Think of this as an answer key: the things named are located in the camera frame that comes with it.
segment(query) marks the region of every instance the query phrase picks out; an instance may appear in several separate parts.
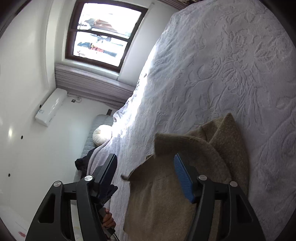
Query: window pane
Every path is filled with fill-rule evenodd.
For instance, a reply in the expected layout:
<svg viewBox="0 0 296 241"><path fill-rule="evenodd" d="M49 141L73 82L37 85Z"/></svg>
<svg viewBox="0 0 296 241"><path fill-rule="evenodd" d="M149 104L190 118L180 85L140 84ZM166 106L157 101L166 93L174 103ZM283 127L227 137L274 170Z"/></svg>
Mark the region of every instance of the window pane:
<svg viewBox="0 0 296 241"><path fill-rule="evenodd" d="M73 55L119 66L127 42L85 32L77 32Z"/></svg>
<svg viewBox="0 0 296 241"><path fill-rule="evenodd" d="M141 12L109 4L85 3L77 29L129 38Z"/></svg>

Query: white round cushion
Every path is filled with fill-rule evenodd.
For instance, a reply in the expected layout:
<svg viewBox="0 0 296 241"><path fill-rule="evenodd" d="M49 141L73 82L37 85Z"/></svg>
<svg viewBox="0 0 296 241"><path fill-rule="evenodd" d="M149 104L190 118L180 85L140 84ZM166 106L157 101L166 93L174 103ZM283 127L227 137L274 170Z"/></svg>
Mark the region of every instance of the white round cushion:
<svg viewBox="0 0 296 241"><path fill-rule="evenodd" d="M102 145L105 141L111 139L112 127L109 125L100 125L93 133L93 141L97 146Z"/></svg>

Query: person's hand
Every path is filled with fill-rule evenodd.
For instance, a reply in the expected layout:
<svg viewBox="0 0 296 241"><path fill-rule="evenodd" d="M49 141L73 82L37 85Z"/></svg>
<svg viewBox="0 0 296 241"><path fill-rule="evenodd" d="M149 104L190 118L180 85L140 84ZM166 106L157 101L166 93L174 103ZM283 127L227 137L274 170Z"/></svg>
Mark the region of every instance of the person's hand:
<svg viewBox="0 0 296 241"><path fill-rule="evenodd" d="M114 219L112 218L112 213L110 213L109 209L105 209L106 210L106 215L103 218L103 227L105 228L110 228L112 226L116 226L116 222L114 221Z"/></svg>

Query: finger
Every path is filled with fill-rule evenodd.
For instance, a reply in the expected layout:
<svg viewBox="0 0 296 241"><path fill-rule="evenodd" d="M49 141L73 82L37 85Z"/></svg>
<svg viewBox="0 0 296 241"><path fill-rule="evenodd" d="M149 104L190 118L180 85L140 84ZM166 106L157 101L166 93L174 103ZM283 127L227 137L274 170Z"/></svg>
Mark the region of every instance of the finger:
<svg viewBox="0 0 296 241"><path fill-rule="evenodd" d="M103 223L104 227L107 227L109 224L111 224L114 221L113 218L110 218L108 221L106 221L105 223Z"/></svg>
<svg viewBox="0 0 296 241"><path fill-rule="evenodd" d="M105 217L103 218L103 223L109 220L112 217L112 213L107 213Z"/></svg>
<svg viewBox="0 0 296 241"><path fill-rule="evenodd" d="M108 226L106 226L106 228L109 228L109 227L112 227L112 226L116 226L116 222L115 221L113 221L111 224L109 224Z"/></svg>

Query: air conditioner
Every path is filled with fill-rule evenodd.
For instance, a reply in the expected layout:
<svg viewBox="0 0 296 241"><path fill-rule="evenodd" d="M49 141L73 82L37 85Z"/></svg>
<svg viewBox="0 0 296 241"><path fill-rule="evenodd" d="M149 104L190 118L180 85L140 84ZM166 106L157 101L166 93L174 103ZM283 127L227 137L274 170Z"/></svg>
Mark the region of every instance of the air conditioner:
<svg viewBox="0 0 296 241"><path fill-rule="evenodd" d="M56 115L58 109L63 104L63 101L67 97L67 91L62 89L55 89L50 97L43 104L38 111L35 119L44 126L49 126L50 121Z"/></svg>

